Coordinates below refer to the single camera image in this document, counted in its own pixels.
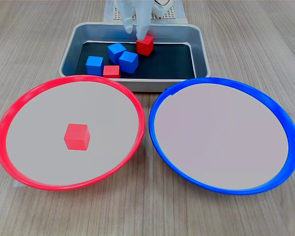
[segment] blue plate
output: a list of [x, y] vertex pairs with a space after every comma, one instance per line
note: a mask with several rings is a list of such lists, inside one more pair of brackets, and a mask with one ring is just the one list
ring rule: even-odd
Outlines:
[[[154, 124], [155, 124], [155, 116], [156, 116], [157, 110], [159, 106], [161, 105], [161, 103], [167, 97], [174, 95], [175, 93], [177, 93], [178, 91], [186, 87], [197, 85], [197, 84], [218, 84], [218, 85], [224, 85], [224, 86], [228, 86], [228, 87], [240, 90], [242, 92], [249, 94], [255, 99], [259, 100], [261, 103], [267, 106], [275, 114], [275, 116], [280, 121], [287, 135], [288, 156], [287, 156], [287, 161], [285, 162], [285, 165], [273, 179], [271, 179], [270, 181], [258, 187], [243, 189], [243, 190], [216, 188], [216, 187], [201, 183], [189, 177], [188, 175], [183, 173], [181, 170], [179, 170], [176, 166], [174, 166], [170, 162], [168, 157], [165, 156], [155, 135]], [[233, 194], [233, 195], [248, 195], [248, 194], [257, 194], [257, 193], [265, 192], [282, 184], [285, 180], [289, 178], [289, 176], [295, 170], [295, 125], [294, 123], [292, 122], [288, 114], [284, 111], [284, 109], [279, 104], [277, 104], [273, 99], [271, 99], [270, 97], [268, 97], [266, 94], [262, 93], [261, 91], [240, 82], [236, 82], [236, 81], [232, 81], [228, 79], [222, 79], [222, 78], [197, 78], [197, 79], [186, 80], [169, 87], [165, 92], [163, 92], [159, 96], [159, 98], [156, 100], [156, 102], [154, 103], [152, 107], [150, 118], [149, 118], [149, 130], [150, 130], [150, 135], [157, 152], [162, 157], [162, 159], [167, 163], [167, 165], [169, 165], [175, 172], [177, 172], [179, 175], [181, 175], [183, 178], [187, 179], [188, 181], [215, 192], [224, 193], [224, 194]]]

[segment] wood grain surface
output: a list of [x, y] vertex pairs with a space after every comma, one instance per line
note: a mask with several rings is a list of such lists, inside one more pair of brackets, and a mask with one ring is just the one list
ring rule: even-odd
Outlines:
[[[212, 76], [260, 89], [295, 123], [295, 1], [183, 3], [202, 30]], [[26, 91], [57, 77], [73, 27], [102, 21], [104, 7], [0, 1], [0, 119]], [[137, 96], [147, 121], [158, 94]], [[13, 183], [0, 164], [0, 236], [295, 236], [295, 172], [258, 195], [210, 192], [167, 167], [148, 127], [132, 160], [90, 187], [49, 192]]]

